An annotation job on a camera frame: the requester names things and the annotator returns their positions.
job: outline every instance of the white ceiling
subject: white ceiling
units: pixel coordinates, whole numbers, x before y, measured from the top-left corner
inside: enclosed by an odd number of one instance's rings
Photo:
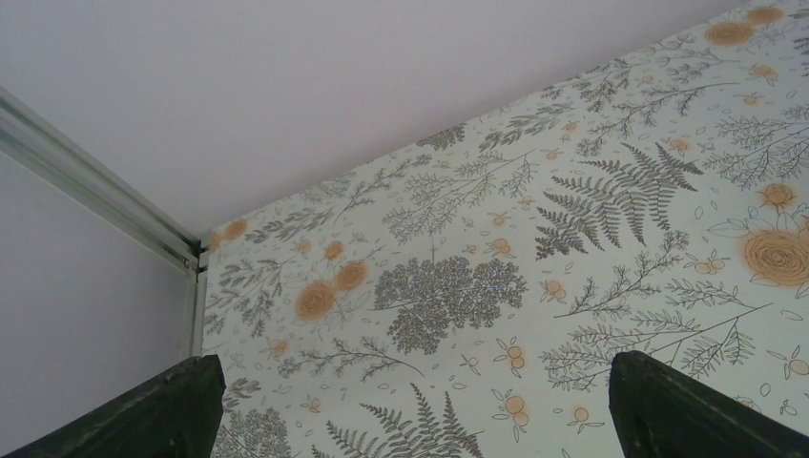
[[[5,0],[0,84],[197,234],[743,0]]]

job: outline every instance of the metal frame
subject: metal frame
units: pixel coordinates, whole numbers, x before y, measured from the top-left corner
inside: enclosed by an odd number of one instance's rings
[[[180,351],[182,358],[199,354],[201,341],[198,345],[195,342],[201,331],[204,306],[204,289],[202,296],[198,295],[200,240],[2,86],[0,149],[187,272]]]

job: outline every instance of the orange rose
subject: orange rose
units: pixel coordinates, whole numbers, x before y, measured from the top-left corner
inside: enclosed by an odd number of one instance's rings
[[[309,284],[295,300],[295,311],[305,322],[316,322],[334,307],[334,289],[325,281]]]
[[[342,255],[342,242],[339,240],[332,241],[326,247],[326,258],[328,260],[335,260]]]
[[[238,239],[245,232],[247,232],[247,221],[244,219],[237,219],[225,228],[224,237],[228,240]]]
[[[747,20],[753,24],[769,24],[783,17],[783,10],[776,7],[758,7],[747,12]]]
[[[736,22],[716,24],[705,31],[705,39],[718,46],[743,45],[752,37],[752,27]]]
[[[794,234],[765,232],[744,245],[744,259],[754,272],[785,286],[809,281],[809,244]]]
[[[334,286],[340,291],[354,289],[360,286],[367,275],[367,265],[361,260],[355,260],[340,268],[340,272],[334,279]]]
[[[774,207],[786,205],[793,198],[795,194],[785,184],[770,184],[764,189],[764,203]]]

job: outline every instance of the white wall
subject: white wall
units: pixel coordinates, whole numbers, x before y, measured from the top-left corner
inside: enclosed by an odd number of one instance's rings
[[[0,153],[0,455],[180,361],[186,284]]]
[[[0,84],[201,234],[744,0],[7,0]]]

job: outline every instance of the wallpaper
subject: wallpaper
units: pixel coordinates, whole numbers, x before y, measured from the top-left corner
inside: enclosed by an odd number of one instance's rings
[[[791,0],[219,227],[214,456],[621,456],[631,349],[809,433],[807,169]]]

